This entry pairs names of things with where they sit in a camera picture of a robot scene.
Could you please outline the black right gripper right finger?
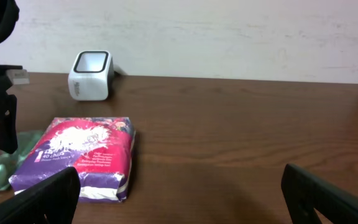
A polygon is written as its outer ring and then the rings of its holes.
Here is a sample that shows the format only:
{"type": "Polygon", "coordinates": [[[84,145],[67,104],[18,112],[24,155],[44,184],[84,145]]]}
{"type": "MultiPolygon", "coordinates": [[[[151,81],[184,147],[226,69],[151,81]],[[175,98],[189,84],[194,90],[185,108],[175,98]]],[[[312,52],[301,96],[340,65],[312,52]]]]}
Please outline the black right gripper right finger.
{"type": "Polygon", "coordinates": [[[358,197],[294,164],[287,164],[281,189],[293,223],[358,223],[358,197]]]}

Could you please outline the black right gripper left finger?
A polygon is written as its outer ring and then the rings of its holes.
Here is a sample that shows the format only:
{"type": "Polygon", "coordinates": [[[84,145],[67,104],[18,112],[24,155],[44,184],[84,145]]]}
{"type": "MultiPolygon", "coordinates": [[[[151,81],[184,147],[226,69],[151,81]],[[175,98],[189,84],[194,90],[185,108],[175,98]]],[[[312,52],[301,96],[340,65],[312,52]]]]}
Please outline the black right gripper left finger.
{"type": "Polygon", "coordinates": [[[68,167],[0,203],[0,224],[71,223],[79,194],[78,173],[68,167]]]}

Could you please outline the teal snack wrapper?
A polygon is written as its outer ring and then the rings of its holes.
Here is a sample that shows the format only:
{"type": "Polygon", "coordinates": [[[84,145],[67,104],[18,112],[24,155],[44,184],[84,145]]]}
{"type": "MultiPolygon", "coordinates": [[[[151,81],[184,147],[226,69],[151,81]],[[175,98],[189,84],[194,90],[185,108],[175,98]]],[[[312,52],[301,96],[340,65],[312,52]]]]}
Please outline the teal snack wrapper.
{"type": "Polygon", "coordinates": [[[43,133],[42,130],[19,132],[17,134],[18,148],[13,154],[0,150],[0,191],[7,190],[11,186],[10,176],[22,165],[43,133]]]}

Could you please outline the pink purple tissue pack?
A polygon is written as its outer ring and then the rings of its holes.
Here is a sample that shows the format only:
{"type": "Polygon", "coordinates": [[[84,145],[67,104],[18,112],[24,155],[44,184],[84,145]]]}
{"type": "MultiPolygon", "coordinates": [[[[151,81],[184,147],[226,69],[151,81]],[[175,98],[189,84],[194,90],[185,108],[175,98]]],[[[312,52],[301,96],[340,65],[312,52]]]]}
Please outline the pink purple tissue pack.
{"type": "Polygon", "coordinates": [[[54,118],[9,183],[19,194],[74,167],[81,202],[123,202],[135,134],[128,117],[54,118]]]}

